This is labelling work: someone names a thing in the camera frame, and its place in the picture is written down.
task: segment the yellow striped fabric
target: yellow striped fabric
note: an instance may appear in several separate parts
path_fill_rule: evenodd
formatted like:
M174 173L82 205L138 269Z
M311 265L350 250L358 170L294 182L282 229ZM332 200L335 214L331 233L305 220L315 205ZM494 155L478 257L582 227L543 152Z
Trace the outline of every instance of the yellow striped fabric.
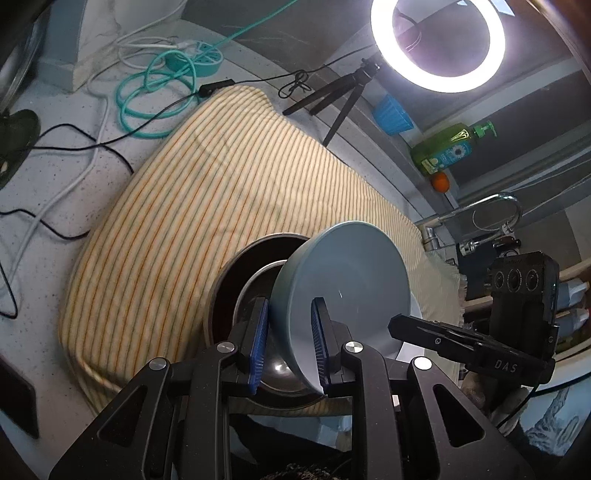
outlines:
M353 219L394 241L424 317L457 324L459 276L424 254L410 220L260 90L219 92L133 176L77 260L59 339L90 404L104 408L153 357L195 353L209 290L240 249Z

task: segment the ring light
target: ring light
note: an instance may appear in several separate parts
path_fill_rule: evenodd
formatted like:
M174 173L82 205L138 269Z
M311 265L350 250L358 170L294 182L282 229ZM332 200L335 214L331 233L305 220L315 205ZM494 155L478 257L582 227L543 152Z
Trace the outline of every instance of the ring light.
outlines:
M505 32L495 7L488 0L470 0L486 21L491 44L484 61L470 73L458 77L440 77L415 65L398 45L392 17L398 0L374 0L371 28L375 42L389 65L411 82L435 92L467 92L486 83L496 73L505 55Z

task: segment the tripod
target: tripod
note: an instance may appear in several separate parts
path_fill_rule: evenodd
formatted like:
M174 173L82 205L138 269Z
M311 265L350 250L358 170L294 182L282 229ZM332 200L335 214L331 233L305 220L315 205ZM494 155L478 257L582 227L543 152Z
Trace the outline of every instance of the tripod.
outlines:
M329 83L328 85L322 87L320 90L308 95L306 98L300 100L299 102L293 104L291 107L283 111L283 115L288 116L298 110L304 108L306 105L309 105L312 102L315 102L318 99L321 99L316 105L314 105L310 109L310 115L317 115L319 112L324 110L328 107L331 103L335 102L343 95L345 95L348 91L353 90L345 106L339 113L339 116L336 118L332 127L326 138L322 142L322 144L326 147L332 138L334 137L336 131L339 129L345 117L349 114L353 105L361 94L363 93L363 89L365 86L375 77L376 73L380 70L383 62L383 58L379 53L376 55L371 56L368 59L363 59L361 67L355 70L353 73L349 73L344 77L336 79L334 82Z

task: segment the teal cable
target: teal cable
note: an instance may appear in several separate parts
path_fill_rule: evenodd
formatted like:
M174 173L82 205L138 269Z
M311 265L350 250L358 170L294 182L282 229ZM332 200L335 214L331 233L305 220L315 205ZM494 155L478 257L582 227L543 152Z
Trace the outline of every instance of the teal cable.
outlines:
M130 108L129 103L131 102L131 100L133 100L134 98L136 98L137 96L139 96L141 94L156 92L156 91L160 90L161 88L163 88L164 86L166 86L167 84L169 84L170 82L172 82L173 80L178 80L179 82L183 83L190 90L190 92L193 96L189 97L184 103L181 104L181 106L175 108L174 110L162 113L159 116L159 118L170 118L172 116L182 113L192 103L193 98L196 98L197 102L199 102L199 97L197 96L197 72L196 72L195 62L198 61L203 56L207 55L212 50L214 50L218 47L221 47L222 45L228 43L230 40L233 40L234 38L239 37L240 35L246 33L250 29L257 27L257 26L261 25L262 23L266 22L267 20L270 20L274 16L283 12L283 10L285 10L286 8L292 6L297 1L298 0L291 0L290 2L287 2L285 5L278 8L274 12L270 13L266 17L263 17L260 20L257 20L256 22L254 22L244 28L241 28L240 30L233 33L229 37L223 38L222 40L215 43L214 45L211 45L208 48L204 49L196 57L191 58L186 53L184 53L180 50L167 50L167 51L161 53L160 55L157 55L150 62L148 67L143 72L135 73L135 74L127 77L125 80L123 80L119 84L119 86L117 87L117 90L115 91L115 102L117 103L117 106L119 107L119 121L120 121L123 129L127 133L130 133L134 130L134 128L131 127L129 125L129 123L127 122L126 116L132 116L134 118L144 118L144 119L150 119L150 118L154 117L153 113L139 112L137 110ZM172 70L154 69L154 65L157 64L157 62L159 62L161 59L163 59L167 55L171 55L171 54L179 55L181 58L183 58L187 62L187 64L175 72L173 72ZM187 75L187 74L190 74L189 79L185 78L185 75ZM151 77L153 75L158 76L158 78L152 79ZM140 87L136 88L135 90L133 90L129 95L124 97L123 93L122 93L123 89L132 80L135 80L140 77L144 78L142 85ZM154 132L154 133L136 132L133 134L133 136L137 137L137 138L151 138L151 139L164 138L164 137L169 136L172 133L172 131L173 130L168 130L165 132Z

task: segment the orange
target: orange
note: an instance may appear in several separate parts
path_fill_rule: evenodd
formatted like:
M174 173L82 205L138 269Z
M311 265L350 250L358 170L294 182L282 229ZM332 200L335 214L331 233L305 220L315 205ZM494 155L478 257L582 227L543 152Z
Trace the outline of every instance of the orange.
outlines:
M449 190L449 179L442 171L431 175L431 185L436 192L445 193Z

